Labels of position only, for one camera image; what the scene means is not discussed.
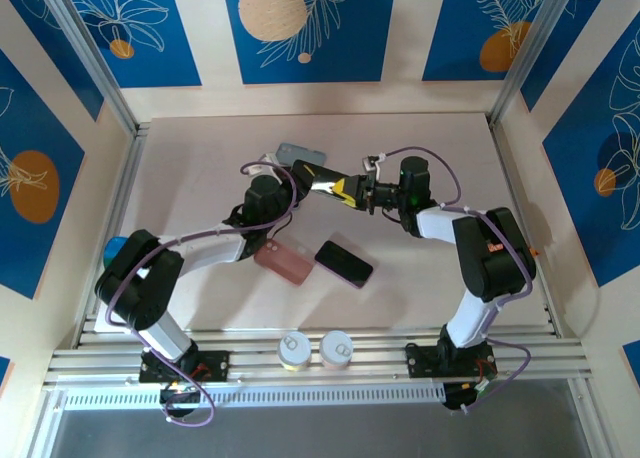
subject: white wall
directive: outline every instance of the white wall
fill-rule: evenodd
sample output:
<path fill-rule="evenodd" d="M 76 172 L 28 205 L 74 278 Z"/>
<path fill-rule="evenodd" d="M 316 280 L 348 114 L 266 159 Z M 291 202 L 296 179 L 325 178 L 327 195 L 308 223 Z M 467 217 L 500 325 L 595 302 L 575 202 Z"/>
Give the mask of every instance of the white wall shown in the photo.
<path fill-rule="evenodd" d="M 0 286 L 0 355 L 14 368 L 0 399 L 0 457 L 21 448 L 51 352 L 73 331 L 130 142 L 105 106 L 94 122 L 8 0 L 0 0 L 0 47 L 85 151 L 38 294 Z"/>
<path fill-rule="evenodd" d="M 394 0 L 381 83 L 244 86 L 225 0 L 176 0 L 202 87 L 123 90 L 139 121 L 174 116 L 489 111 L 501 81 L 421 81 L 442 0 Z"/>
<path fill-rule="evenodd" d="M 542 141 L 640 11 L 640 0 L 602 0 L 540 101 L 529 114 L 512 103 L 503 131 L 528 202 L 533 246 L 542 250 L 552 296 L 582 338 L 611 428 L 625 457 L 640 453 L 640 389 L 622 345 L 640 338 L 640 268 L 598 288 Z"/>

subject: orange circle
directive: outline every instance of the orange circle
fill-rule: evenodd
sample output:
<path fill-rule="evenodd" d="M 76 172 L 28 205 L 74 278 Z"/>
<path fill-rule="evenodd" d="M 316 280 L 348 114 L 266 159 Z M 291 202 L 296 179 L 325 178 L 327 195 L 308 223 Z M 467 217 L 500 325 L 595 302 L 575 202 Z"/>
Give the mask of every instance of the orange circle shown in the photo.
<path fill-rule="evenodd" d="M 593 186 L 596 187 L 596 192 L 600 196 L 611 196 L 616 190 L 616 174 L 609 168 L 603 168 L 596 173 L 596 178 L 593 180 Z"/>
<path fill-rule="evenodd" d="M 60 179 L 56 166 L 47 155 L 39 151 L 23 151 L 13 159 L 12 165 L 9 174 L 14 179 L 17 178 L 9 191 L 13 207 L 31 223 L 46 223 L 55 213 L 60 197 Z M 42 173 L 46 175 L 38 179 L 37 176 Z M 30 184 L 28 179 L 39 185 Z"/>
<path fill-rule="evenodd" d="M 133 57 L 133 46 L 127 41 L 120 39 L 113 40 L 109 43 L 109 49 L 116 57 L 123 60 L 128 60 Z"/>
<path fill-rule="evenodd" d="M 530 27 L 528 21 L 519 21 L 491 35 L 480 52 L 482 69 L 493 73 L 509 71 Z"/>

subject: metal bracket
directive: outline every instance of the metal bracket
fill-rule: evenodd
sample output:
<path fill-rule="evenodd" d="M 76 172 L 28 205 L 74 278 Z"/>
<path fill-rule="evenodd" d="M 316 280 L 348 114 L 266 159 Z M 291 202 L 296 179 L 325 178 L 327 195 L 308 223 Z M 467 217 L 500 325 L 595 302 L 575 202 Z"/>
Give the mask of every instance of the metal bracket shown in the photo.
<path fill-rule="evenodd" d="M 201 383 L 226 382 L 229 373 L 229 356 L 228 351 L 199 351 L 199 364 L 194 371 L 194 379 Z M 182 380 L 153 353 L 143 353 L 140 383 L 173 383 L 175 381 Z"/>
<path fill-rule="evenodd" d="M 497 374 L 493 348 L 486 342 L 459 350 L 460 355 L 456 360 L 450 361 L 444 367 L 437 346 L 418 346 L 415 343 L 409 343 L 405 346 L 404 352 L 409 378 L 476 379 L 485 373 L 482 363 L 487 363 L 486 366 L 492 368 L 491 373 Z"/>

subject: beige circle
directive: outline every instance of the beige circle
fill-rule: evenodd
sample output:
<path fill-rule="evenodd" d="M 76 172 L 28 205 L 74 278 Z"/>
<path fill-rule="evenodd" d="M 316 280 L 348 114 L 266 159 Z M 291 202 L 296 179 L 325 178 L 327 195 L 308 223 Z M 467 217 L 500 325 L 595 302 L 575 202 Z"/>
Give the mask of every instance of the beige circle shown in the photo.
<path fill-rule="evenodd" d="M 247 32 L 261 41 L 291 38 L 307 22 L 304 0 L 240 0 L 238 11 Z"/>

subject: black smartphone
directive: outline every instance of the black smartphone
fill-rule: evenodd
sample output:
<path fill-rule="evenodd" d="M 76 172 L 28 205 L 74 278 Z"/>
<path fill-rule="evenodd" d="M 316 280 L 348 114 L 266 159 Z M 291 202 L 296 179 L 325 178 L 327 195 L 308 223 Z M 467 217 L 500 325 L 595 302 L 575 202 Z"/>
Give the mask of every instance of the black smartphone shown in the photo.
<path fill-rule="evenodd" d="M 373 273 L 373 266 L 333 241 L 322 245 L 316 253 L 316 262 L 356 288 L 362 288 Z"/>

